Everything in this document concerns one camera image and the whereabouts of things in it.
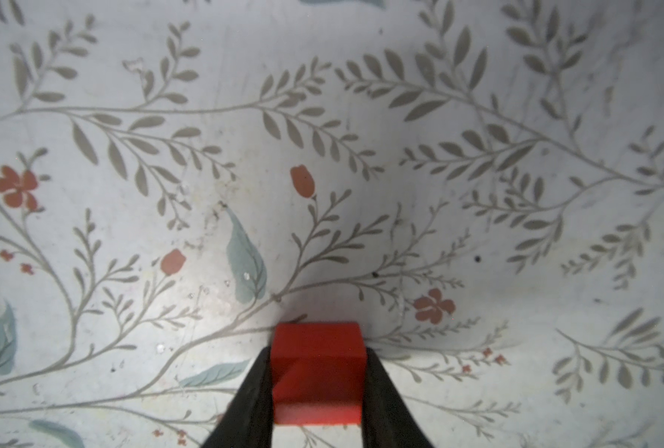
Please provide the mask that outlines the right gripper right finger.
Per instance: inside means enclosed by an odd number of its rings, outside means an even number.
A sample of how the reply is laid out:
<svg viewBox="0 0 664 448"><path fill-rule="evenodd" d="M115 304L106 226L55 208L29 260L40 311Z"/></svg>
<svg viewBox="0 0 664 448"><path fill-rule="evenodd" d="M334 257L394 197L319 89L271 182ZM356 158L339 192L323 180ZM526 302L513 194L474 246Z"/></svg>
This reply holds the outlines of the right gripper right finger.
<svg viewBox="0 0 664 448"><path fill-rule="evenodd" d="M367 349L362 411L363 448L432 448L377 353Z"/></svg>

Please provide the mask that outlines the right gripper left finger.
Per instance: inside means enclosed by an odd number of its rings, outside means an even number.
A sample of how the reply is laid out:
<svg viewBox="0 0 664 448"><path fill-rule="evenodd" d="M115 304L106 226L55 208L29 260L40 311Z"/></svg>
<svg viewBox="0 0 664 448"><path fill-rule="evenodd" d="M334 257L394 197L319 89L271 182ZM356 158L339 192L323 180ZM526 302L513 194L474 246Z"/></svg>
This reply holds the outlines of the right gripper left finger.
<svg viewBox="0 0 664 448"><path fill-rule="evenodd" d="M271 348L256 358L224 416L202 448L270 448L274 426Z"/></svg>

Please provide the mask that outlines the red cube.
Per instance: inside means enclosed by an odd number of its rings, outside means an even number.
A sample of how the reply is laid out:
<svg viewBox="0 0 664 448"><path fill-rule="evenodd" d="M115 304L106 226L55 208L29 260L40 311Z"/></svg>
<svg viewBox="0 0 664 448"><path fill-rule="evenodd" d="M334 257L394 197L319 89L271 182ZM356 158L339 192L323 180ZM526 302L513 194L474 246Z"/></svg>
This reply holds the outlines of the red cube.
<svg viewBox="0 0 664 448"><path fill-rule="evenodd" d="M358 324L279 324L270 369L275 424L362 423L367 349Z"/></svg>

